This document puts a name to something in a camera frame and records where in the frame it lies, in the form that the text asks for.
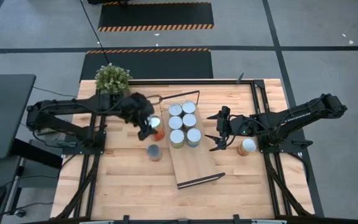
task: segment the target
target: black floor mat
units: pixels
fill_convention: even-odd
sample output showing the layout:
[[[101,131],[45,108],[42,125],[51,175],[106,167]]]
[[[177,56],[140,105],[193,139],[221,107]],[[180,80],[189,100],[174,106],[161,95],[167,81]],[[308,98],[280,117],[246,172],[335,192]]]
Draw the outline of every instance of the black floor mat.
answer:
[[[213,78],[209,49],[106,50],[106,55],[134,79]],[[102,50],[87,52],[81,80],[94,80],[96,70],[106,64]]]
[[[105,3],[99,21],[100,32],[212,29],[211,3]]]

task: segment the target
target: potted plant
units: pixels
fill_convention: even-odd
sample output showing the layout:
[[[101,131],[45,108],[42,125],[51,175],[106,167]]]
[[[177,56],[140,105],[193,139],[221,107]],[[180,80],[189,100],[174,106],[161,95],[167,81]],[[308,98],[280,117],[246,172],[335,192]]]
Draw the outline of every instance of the potted plant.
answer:
[[[129,70],[112,65],[103,66],[96,71],[96,89],[104,93],[119,93],[129,95],[128,81],[132,79],[129,75]]]

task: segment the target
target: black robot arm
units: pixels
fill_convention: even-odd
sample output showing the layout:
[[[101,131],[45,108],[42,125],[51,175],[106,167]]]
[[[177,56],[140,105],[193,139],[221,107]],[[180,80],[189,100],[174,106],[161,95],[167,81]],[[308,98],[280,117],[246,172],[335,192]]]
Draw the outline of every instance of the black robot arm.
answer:
[[[139,126],[138,137],[140,140],[155,133],[147,119],[154,114],[154,108],[150,101],[140,93],[133,93],[131,96],[123,96],[122,93],[103,93],[85,100],[45,100],[28,106],[27,111],[26,125],[31,131],[44,128],[54,129],[75,136],[87,145],[92,145],[95,142],[95,127],[79,127],[55,116],[82,113],[91,113],[96,116],[114,115],[126,123]]]
[[[216,130],[220,138],[206,136],[217,144],[210,151],[226,149],[236,136],[262,136],[264,143],[277,147],[290,133],[321,118],[340,118],[346,110],[346,106],[331,94],[322,94],[319,98],[278,113],[266,112],[249,117],[230,115],[230,108],[223,106],[217,115],[208,117],[218,120]],[[227,143],[230,135],[233,135],[232,141]]]

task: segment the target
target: gray floor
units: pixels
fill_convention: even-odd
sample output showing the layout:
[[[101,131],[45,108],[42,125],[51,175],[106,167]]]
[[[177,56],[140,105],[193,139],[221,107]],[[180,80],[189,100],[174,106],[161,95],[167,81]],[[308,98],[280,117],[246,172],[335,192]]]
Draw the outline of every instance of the gray floor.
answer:
[[[213,30],[112,32],[99,36],[105,47],[273,45],[262,1],[211,2]],[[268,2],[281,46],[358,45],[356,0]],[[96,25],[101,6],[85,5]],[[0,49],[97,46],[77,0],[5,0],[2,5]],[[305,135],[314,141],[309,150],[324,214],[358,219],[358,51],[283,55],[298,104],[322,93],[332,93],[349,108],[341,119],[309,125]],[[84,56],[84,53],[0,54],[0,73],[34,73],[37,87],[75,95]],[[242,72],[244,78],[281,78],[272,51],[217,50],[211,56],[215,78],[237,78]],[[51,98],[60,97],[33,90],[29,103]],[[24,127],[17,137],[31,138]],[[51,202],[53,196],[53,189],[29,189],[23,192],[20,205]],[[50,209],[28,208],[25,219],[5,217],[4,223],[46,220]]]

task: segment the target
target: can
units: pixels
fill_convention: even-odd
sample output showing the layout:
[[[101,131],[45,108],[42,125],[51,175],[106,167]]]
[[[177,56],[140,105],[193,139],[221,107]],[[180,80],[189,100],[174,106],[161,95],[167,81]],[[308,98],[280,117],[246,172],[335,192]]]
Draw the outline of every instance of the can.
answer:
[[[152,140],[160,141],[161,139],[163,139],[165,136],[165,131],[162,126],[161,119],[158,116],[153,115],[153,116],[150,116],[148,118],[148,120],[149,120],[149,124],[151,125],[151,127],[157,131],[156,134],[153,134],[150,136],[152,138]]]
[[[156,144],[149,145],[146,149],[146,153],[149,156],[149,159],[153,162],[158,162],[162,158],[161,150]]]
[[[256,144],[252,139],[245,139],[237,147],[237,153],[240,156],[248,156],[251,152],[256,150]]]
[[[191,128],[187,132],[186,136],[187,145],[189,145],[190,147],[197,147],[200,144],[201,131],[199,131],[199,129]]]
[[[181,148],[185,144],[185,134],[182,130],[173,130],[170,135],[171,145],[174,148]]]
[[[172,105],[169,106],[168,108],[168,112],[169,112],[169,116],[172,117],[172,116],[179,116],[181,117],[182,116],[182,109],[181,109],[181,106],[177,103],[174,103]]]
[[[197,119],[196,116],[193,114],[186,114],[183,116],[183,129],[188,131],[191,128],[196,126]]]
[[[188,113],[194,114],[194,112],[196,111],[196,104],[193,103],[192,101],[184,102],[181,107],[185,114],[188,114]]]
[[[178,116],[173,116],[169,119],[169,128],[172,130],[180,129],[183,126],[183,121]]]

